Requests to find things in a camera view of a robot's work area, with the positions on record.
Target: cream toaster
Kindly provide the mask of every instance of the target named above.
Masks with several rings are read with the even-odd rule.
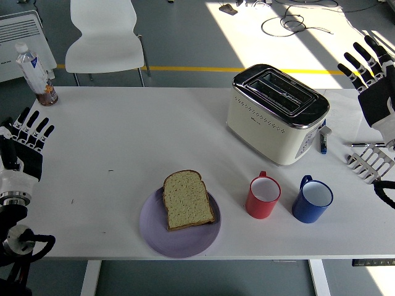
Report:
[[[309,150],[329,108],[318,92],[259,64],[233,78],[227,125],[273,162],[290,165]]]

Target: plate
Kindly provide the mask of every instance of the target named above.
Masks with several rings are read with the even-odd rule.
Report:
[[[162,194],[163,187],[152,193],[141,209],[140,233],[147,244],[156,252],[171,258],[191,257],[210,247],[221,227],[220,209],[212,195],[208,193],[215,216],[213,223],[168,231]]]

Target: red mug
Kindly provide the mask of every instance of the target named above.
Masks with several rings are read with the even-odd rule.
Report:
[[[281,188],[277,181],[261,171],[249,186],[246,210],[256,219],[264,219],[270,215],[280,196]]]

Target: plastic bottle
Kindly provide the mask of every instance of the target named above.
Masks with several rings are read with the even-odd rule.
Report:
[[[38,102],[44,106],[55,104],[58,100],[57,93],[37,54],[29,51],[24,42],[18,42],[15,48],[19,53],[16,62],[21,68],[31,90],[36,94]]]

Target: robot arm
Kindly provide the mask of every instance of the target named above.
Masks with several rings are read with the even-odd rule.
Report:
[[[358,90],[359,104],[369,126],[381,133],[390,151],[395,151],[395,63],[372,37],[365,36],[364,39],[374,50],[378,62],[360,44],[354,43],[354,48],[367,61],[374,76],[348,52],[344,57],[357,69],[364,82],[343,64],[338,68]]]
[[[54,236],[36,235],[28,226],[18,224],[27,216],[33,187],[41,179],[43,156],[40,152],[54,129],[51,125],[44,131],[49,121],[45,118],[31,132],[38,112],[24,124],[29,111],[25,109],[14,124],[11,118],[0,124],[0,266],[14,263],[8,279],[0,279],[0,290],[5,295],[31,295],[26,288],[28,267],[43,258],[55,244]],[[33,255],[36,242],[46,245]]]

